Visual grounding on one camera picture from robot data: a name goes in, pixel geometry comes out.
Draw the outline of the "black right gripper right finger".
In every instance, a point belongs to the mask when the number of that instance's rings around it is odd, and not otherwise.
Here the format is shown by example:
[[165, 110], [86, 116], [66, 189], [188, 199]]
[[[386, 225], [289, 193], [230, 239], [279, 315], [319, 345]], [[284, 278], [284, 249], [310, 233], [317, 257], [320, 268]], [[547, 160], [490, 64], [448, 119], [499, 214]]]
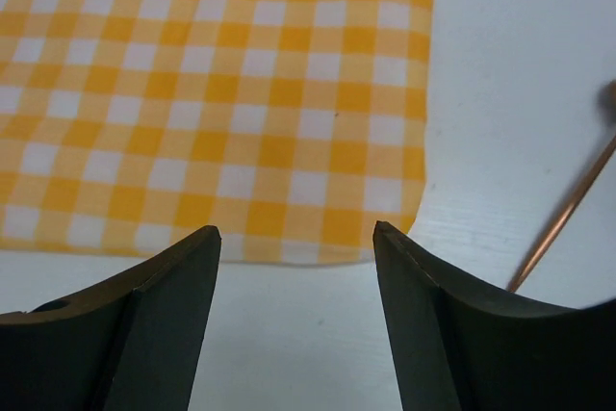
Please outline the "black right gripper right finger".
[[388, 222], [376, 272], [406, 410], [611, 410], [615, 304], [583, 309], [509, 293]]

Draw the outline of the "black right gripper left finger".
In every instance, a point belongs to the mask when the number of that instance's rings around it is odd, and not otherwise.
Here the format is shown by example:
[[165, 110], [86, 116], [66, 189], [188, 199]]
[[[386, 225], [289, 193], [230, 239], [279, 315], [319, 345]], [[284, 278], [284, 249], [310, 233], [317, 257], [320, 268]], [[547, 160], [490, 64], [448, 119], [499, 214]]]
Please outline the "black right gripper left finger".
[[187, 409], [220, 250], [204, 226], [84, 290], [3, 314], [2, 409]]

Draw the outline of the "yellow white checkered cloth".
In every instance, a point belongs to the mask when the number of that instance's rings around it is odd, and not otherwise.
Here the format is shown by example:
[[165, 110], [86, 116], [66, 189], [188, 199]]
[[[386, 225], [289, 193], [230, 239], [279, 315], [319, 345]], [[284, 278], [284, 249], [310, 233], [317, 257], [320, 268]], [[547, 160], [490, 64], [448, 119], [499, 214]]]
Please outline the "yellow white checkered cloth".
[[372, 257], [425, 185], [433, 0], [1, 0], [1, 245]]

